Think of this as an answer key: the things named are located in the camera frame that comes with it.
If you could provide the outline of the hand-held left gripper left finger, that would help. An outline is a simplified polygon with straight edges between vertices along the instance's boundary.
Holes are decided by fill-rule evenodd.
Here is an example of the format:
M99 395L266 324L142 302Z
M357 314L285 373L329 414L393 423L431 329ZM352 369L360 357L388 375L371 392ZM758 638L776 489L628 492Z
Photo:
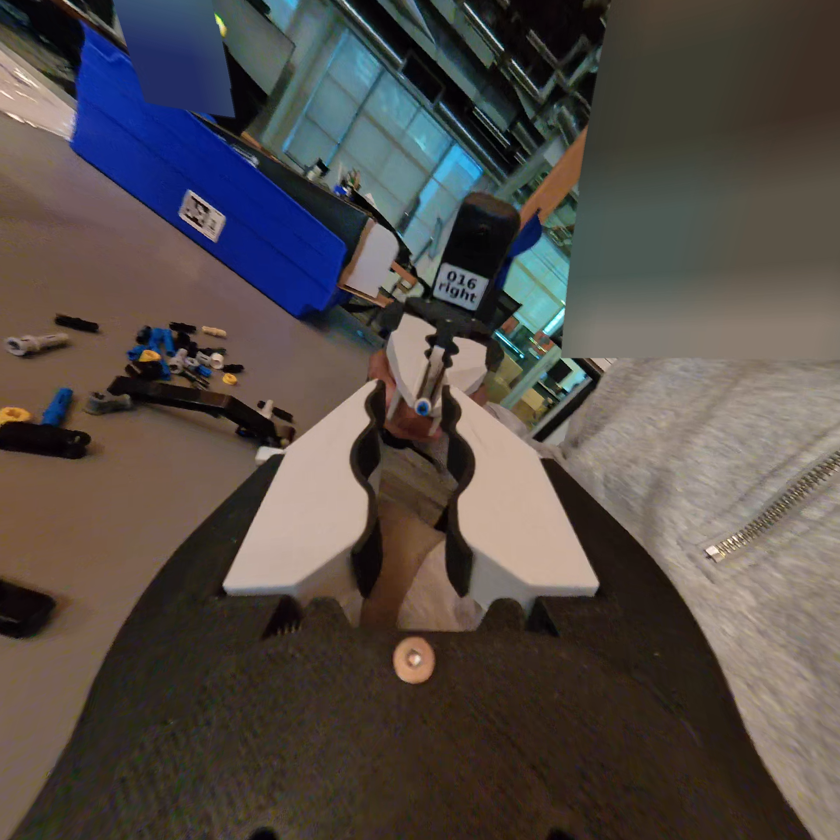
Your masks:
M385 385L366 382L286 448L223 582L226 595L369 598L382 572Z

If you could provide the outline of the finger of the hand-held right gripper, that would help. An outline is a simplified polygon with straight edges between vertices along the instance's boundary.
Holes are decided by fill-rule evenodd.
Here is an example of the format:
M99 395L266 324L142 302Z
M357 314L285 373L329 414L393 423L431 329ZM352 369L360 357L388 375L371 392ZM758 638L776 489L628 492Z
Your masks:
M435 326L419 317L402 317L385 347L398 396L392 408L403 400L413 409L419 396L429 397L429 336Z
M430 438L438 436L446 386L467 396L478 394L488 373L487 351L487 343L459 337L455 329L436 329L429 336Z

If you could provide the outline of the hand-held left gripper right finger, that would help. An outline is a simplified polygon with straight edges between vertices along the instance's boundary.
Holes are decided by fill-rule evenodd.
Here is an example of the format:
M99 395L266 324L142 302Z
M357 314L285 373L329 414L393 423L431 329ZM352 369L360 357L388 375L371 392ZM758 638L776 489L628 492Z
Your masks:
M509 599L592 597L600 582L537 451L462 391L445 386L450 584L483 610Z

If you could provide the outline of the black angled lego liftarm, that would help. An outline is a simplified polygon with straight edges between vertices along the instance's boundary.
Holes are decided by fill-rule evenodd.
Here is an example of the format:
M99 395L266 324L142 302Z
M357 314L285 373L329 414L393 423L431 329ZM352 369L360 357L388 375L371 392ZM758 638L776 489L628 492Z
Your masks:
M289 415L277 416L272 407L248 406L231 395L129 376L116 377L107 392L112 396L128 396L134 402L224 418L236 425L238 434L269 447L282 448L292 443L297 435Z

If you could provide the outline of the pile of small lego pieces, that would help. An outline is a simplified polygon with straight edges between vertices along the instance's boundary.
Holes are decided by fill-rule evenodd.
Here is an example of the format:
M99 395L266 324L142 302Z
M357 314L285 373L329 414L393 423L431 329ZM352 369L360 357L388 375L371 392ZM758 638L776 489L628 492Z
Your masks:
M210 338L201 334L200 328L185 322L170 322L164 328L144 325L126 353L128 363L124 373L147 382L186 385L205 391L215 381L235 386L245 373L245 366L230 361L225 347L205 347L197 341Z

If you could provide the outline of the black lego connector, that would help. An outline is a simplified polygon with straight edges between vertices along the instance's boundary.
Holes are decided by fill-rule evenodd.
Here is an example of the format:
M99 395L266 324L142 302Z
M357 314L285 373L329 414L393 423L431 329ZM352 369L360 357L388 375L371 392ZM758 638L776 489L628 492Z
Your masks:
M7 452L80 459L87 455L90 443L88 434L63 427L21 422L1 426L1 449Z

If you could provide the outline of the grey lego axle pin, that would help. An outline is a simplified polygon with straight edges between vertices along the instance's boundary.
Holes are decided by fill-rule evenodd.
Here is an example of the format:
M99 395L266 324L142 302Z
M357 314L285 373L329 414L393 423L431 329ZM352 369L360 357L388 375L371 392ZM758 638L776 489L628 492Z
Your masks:
M66 347L69 341L68 334L58 332L40 336L9 337L5 339L3 346L6 352L17 358L31 358L44 352Z

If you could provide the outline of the person's right hand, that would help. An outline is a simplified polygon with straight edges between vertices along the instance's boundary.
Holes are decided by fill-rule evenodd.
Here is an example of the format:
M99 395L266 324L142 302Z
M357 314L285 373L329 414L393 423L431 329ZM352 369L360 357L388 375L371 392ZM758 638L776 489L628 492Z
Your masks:
M400 393L385 349L373 352L367 373L369 381L382 382L385 388L385 419L380 431L400 440L422 444L436 443L446 437L447 433L442 427L433 427L432 419L417 415L403 400L399 401L396 408L392 408Z

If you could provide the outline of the grey zip hoodie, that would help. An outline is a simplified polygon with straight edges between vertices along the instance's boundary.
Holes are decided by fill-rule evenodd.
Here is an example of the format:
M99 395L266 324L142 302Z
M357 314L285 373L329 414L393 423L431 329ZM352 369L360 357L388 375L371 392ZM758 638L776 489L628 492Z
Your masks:
M839 363L616 360L558 446L675 584L814 838L839 835Z

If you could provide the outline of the blue plastic bin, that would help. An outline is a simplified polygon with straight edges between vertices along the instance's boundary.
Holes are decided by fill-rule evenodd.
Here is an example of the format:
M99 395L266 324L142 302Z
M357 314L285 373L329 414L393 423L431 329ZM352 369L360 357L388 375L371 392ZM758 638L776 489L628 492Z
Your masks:
M81 30L72 150L295 318L336 306L343 241L214 124L147 103L128 55Z

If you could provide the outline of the white paper sheet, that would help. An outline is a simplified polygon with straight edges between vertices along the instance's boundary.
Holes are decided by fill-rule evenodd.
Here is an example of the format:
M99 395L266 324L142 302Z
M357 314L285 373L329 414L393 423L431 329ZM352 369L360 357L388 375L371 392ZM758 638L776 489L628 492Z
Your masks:
M1 113L68 142L76 128L75 99L4 45L1 46Z

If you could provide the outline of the large wall display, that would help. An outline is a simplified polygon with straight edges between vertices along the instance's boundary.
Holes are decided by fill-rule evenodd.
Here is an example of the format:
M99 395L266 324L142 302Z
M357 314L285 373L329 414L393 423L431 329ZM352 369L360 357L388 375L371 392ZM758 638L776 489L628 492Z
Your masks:
M227 51L266 95L277 87L294 51L293 42L270 18L266 2L212 1L223 25Z

